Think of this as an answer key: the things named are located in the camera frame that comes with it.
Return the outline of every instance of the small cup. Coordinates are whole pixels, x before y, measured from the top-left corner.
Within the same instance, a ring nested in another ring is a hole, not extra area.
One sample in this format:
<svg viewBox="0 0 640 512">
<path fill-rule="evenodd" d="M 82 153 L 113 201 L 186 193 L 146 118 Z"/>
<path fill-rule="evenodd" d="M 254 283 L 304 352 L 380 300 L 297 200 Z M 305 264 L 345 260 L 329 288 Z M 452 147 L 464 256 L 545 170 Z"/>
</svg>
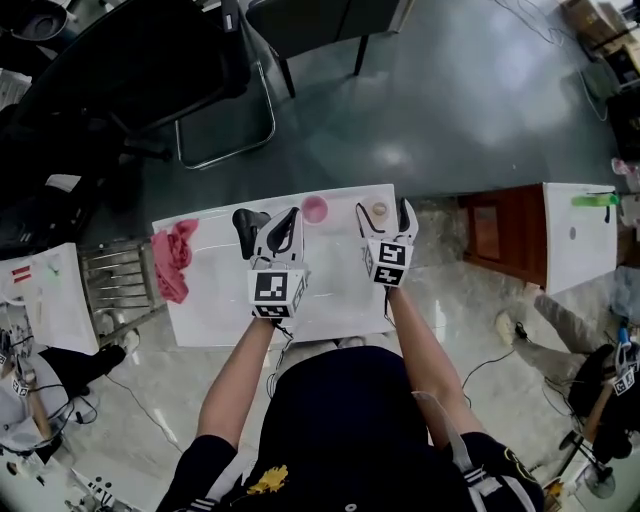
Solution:
<svg viewBox="0 0 640 512">
<path fill-rule="evenodd" d="M 320 224 L 327 218 L 329 213 L 329 205 L 323 197 L 307 196 L 302 201 L 302 217 L 307 224 Z"/>
</svg>

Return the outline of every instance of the black chair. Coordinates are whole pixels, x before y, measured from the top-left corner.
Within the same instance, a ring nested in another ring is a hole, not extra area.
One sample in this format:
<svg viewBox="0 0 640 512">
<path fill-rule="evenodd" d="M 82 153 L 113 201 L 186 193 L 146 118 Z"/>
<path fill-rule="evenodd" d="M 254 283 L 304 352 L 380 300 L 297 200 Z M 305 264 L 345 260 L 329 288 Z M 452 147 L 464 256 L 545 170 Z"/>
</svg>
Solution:
<svg viewBox="0 0 640 512">
<path fill-rule="evenodd" d="M 224 4 L 239 10 L 235 0 Z M 251 79 L 244 30 L 235 24 L 225 31 L 222 10 L 203 13 L 192 0 L 128 0 L 54 60 L 18 104 L 12 122 L 37 127 L 58 112 L 83 112 L 111 122 L 124 140 L 244 94 Z M 122 151 L 154 156 L 124 146 Z M 178 153 L 182 157 L 180 137 Z"/>
<path fill-rule="evenodd" d="M 253 0 L 247 20 L 280 64 L 292 98 L 287 59 L 338 41 L 360 37 L 354 75 L 360 74 L 369 35 L 386 32 L 399 0 Z"/>
</svg>

